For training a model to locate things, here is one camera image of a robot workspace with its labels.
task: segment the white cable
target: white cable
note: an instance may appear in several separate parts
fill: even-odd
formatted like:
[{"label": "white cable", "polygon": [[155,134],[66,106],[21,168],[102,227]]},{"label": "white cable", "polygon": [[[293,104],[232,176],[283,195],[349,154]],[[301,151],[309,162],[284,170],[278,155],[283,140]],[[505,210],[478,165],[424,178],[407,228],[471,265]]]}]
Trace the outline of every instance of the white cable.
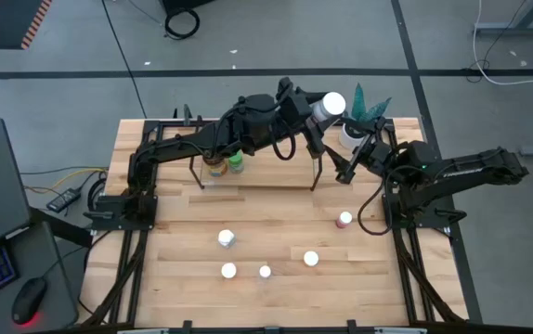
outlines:
[{"label": "white cable", "polygon": [[477,50],[475,47],[475,42],[477,40],[477,25],[479,24],[479,20],[481,20],[481,3],[483,0],[479,0],[479,13],[477,14],[477,21],[474,23],[474,30],[473,30],[473,56],[474,56],[474,63],[477,65],[477,68],[479,71],[481,71],[481,74],[492,84],[497,85],[513,85],[513,84],[533,84],[533,80],[526,80],[522,82],[514,82],[514,83],[500,83],[494,80],[489,79],[489,77],[486,75],[486,73],[483,71],[483,68],[479,66],[479,60],[477,59]]}]

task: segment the black floor stripe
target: black floor stripe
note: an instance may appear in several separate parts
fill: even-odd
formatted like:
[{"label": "black floor stripe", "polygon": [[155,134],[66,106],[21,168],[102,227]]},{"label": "black floor stripe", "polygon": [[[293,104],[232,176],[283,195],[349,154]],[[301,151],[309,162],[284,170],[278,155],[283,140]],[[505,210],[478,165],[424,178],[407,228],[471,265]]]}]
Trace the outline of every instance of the black floor stripe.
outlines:
[{"label": "black floor stripe", "polygon": [[[487,70],[489,76],[533,76],[533,70]],[[413,69],[248,69],[248,70],[166,70],[133,71],[136,78],[210,78],[246,76],[396,76],[396,77],[466,77],[480,75],[470,70]],[[129,78],[128,71],[0,71],[0,80],[8,79],[114,79]]]},{"label": "black floor stripe", "polygon": [[[423,130],[427,142],[432,145],[436,152],[440,153],[440,148],[437,143],[436,131],[434,130],[434,124],[432,123],[432,116],[430,114],[429,107],[427,105],[427,99],[425,98],[425,92],[423,91],[422,78],[420,71],[417,69],[417,63],[415,62],[415,55],[409,39],[409,33],[407,32],[407,25],[405,18],[403,17],[403,11],[400,7],[398,0],[392,0],[392,7],[395,13],[396,25],[398,27],[398,34],[400,36],[401,43],[403,44],[403,50],[405,52],[405,58],[407,60],[407,66],[410,71],[410,78],[413,83],[413,90],[417,99],[417,105],[419,107],[420,114],[422,116]],[[445,198],[447,202],[447,208],[454,208],[452,198]],[[471,268],[466,256],[464,243],[462,242],[461,229],[459,224],[454,224],[451,227],[452,240],[450,244],[454,251],[454,258],[459,273],[459,279],[462,286],[462,294],[467,306],[467,312],[469,319],[475,323],[482,323],[481,310],[479,309],[479,302],[475,293],[475,285],[473,283],[473,277],[471,275]]]}]

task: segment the wood plank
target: wood plank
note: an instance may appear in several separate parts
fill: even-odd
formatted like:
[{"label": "wood plank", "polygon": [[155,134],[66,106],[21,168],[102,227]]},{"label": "wood plank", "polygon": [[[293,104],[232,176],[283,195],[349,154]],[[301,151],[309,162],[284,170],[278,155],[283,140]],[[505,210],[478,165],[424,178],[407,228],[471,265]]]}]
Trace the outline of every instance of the wood plank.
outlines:
[{"label": "wood plank", "polygon": [[[395,125],[399,142],[422,140],[418,119],[395,119]],[[142,126],[140,120],[121,121],[106,193],[120,194],[126,188],[128,159],[139,145]],[[165,135],[191,132],[168,128]],[[324,140],[350,158],[338,135],[339,128],[331,128]],[[306,154],[304,146],[298,144],[296,159]],[[305,168],[301,159],[279,164],[272,152],[255,158],[270,170],[289,174]],[[195,160],[197,171],[201,164]],[[276,177],[272,171],[251,175],[247,170],[241,175],[264,180],[204,190],[190,174],[188,160],[162,164],[158,171],[159,207],[145,255],[137,326],[178,328],[184,320],[192,320],[195,327],[336,327],[345,326],[349,318],[359,326],[407,324],[392,237],[367,235],[355,219],[345,229],[334,223],[342,211],[355,218],[380,185],[380,177],[357,167],[352,184],[340,185],[328,156],[323,157],[323,173],[314,192],[264,187]],[[380,198],[362,218],[369,228],[384,229]],[[230,249],[216,241],[222,229],[236,234]],[[114,282],[122,235],[113,232],[91,253],[82,290],[82,300],[90,308],[99,305]],[[466,317],[448,239],[432,230],[419,230],[419,238],[430,282],[458,315]],[[306,251],[318,253],[317,266],[304,265]],[[233,279],[220,275],[227,262],[238,267]],[[273,273],[269,279],[258,275],[265,264]],[[423,319],[419,288],[411,281]],[[124,294],[122,319],[127,300]]]}]

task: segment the red light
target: red light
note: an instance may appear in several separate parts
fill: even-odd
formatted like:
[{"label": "red light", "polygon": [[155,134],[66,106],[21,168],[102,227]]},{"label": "red light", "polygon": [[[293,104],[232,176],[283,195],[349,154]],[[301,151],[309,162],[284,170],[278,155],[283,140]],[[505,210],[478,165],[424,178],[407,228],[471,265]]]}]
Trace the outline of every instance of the red light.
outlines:
[{"label": "red light", "polygon": [[36,312],[35,315],[33,315],[33,318],[30,321],[26,322],[25,324],[18,325],[18,326],[20,328],[30,328],[31,326],[33,326],[33,325],[35,325],[37,323],[39,318],[40,318],[40,313]]}]

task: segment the yellow cable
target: yellow cable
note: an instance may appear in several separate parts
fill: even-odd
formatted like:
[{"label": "yellow cable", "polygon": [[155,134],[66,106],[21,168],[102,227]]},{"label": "yellow cable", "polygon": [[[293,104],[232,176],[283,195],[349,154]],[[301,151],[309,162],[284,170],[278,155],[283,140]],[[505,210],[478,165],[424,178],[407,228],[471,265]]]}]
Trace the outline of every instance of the yellow cable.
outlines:
[{"label": "yellow cable", "polygon": [[66,180],[70,179],[71,177],[76,176],[81,173],[89,173],[89,172],[107,172],[107,171],[101,168],[86,168],[81,171],[73,172],[73,173],[66,175],[65,177],[61,178],[58,182],[56,182],[53,186],[51,186],[49,189],[36,190],[38,188],[37,186],[26,186],[26,188],[30,188],[31,191],[38,193],[38,194],[47,194],[48,192],[52,191],[50,189],[56,189],[57,187],[62,185]]}]

